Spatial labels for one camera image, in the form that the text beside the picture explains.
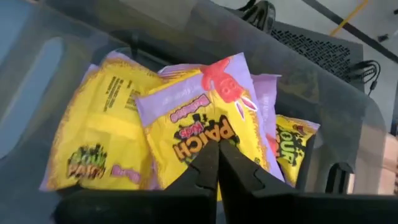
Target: black cable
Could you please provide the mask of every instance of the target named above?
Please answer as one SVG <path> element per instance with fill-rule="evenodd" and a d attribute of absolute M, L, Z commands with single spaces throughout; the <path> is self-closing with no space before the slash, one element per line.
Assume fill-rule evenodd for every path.
<path fill-rule="evenodd" d="M 353 80 L 362 80 L 364 84 L 367 84 L 369 82 L 371 83 L 371 86 L 369 87 L 369 93 L 368 96 L 372 93 L 372 91 L 376 88 L 377 81 L 379 79 L 381 72 L 381 66 L 379 62 L 375 60 L 367 60 L 363 62 L 359 62 L 355 65 L 353 65 L 351 68 L 349 68 L 348 73 L 354 73 L 354 75 L 349 75 L 348 81 L 353 81 Z"/>
<path fill-rule="evenodd" d="M 256 0 L 249 0 L 245 6 L 240 7 L 238 10 L 244 12 L 244 11 L 250 9 L 251 7 L 253 7 L 255 3 L 256 3 Z"/>
<path fill-rule="evenodd" d="M 378 79 L 379 79 L 380 72 L 381 72 L 381 66 L 380 66 L 379 62 L 377 62 L 377 61 L 375 61 L 375 60 L 369 61 L 369 64 L 371 64 L 371 65 L 374 66 L 373 63 L 377 65 L 377 75 L 373 75 L 369 80 L 367 80 L 367 81 L 365 82 L 365 83 L 368 83 L 368 82 L 370 82 L 370 81 L 374 78 L 374 80 L 373 80 L 372 83 L 371 83 L 371 86 L 369 87 L 368 96 L 370 96 L 371 93 L 372 93 L 372 91 L 376 88 L 377 81 L 378 81 Z"/>

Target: plastic wrapper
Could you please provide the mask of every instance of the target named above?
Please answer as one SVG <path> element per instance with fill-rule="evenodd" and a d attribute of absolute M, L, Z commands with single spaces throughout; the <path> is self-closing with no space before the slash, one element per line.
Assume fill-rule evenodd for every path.
<path fill-rule="evenodd" d="M 199 69 L 203 65 L 198 64 L 180 64 L 180 65 L 170 65 L 162 68 L 157 73 L 160 77 L 173 80 L 175 78 L 181 78 L 185 75 L 189 75 L 191 70 Z"/>
<path fill-rule="evenodd" d="M 266 138 L 276 156 L 276 113 L 275 103 L 277 94 L 277 81 L 280 75 L 252 75 L 254 89 L 259 101 L 259 110 L 262 114 Z"/>
<path fill-rule="evenodd" d="M 295 186 L 300 166 L 309 147 L 308 141 L 318 131 L 319 124 L 301 119 L 277 116 L 277 160 L 286 181 Z"/>
<path fill-rule="evenodd" d="M 162 83 L 125 55 L 110 53 L 68 105 L 53 142 L 45 189 L 76 183 L 91 189 L 148 188 L 152 158 L 134 95 Z"/>
<path fill-rule="evenodd" d="M 136 100 L 160 188 L 178 178 L 209 140 L 228 139 L 283 180 L 264 130 L 243 54 L 174 79 Z"/>

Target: plastic bin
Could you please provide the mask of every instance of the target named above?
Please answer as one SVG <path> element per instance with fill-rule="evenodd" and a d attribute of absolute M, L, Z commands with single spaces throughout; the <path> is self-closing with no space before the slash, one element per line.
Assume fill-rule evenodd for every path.
<path fill-rule="evenodd" d="M 355 193 L 377 193 L 386 128 L 373 100 L 222 7 L 199 0 L 32 7 L 0 64 L 0 223 L 49 221 L 60 196 L 38 188 L 55 130 L 89 64 L 121 47 L 153 70 L 244 52 L 252 73 L 283 75 L 278 113 L 321 124 L 299 188 L 334 192 L 354 172 Z"/>

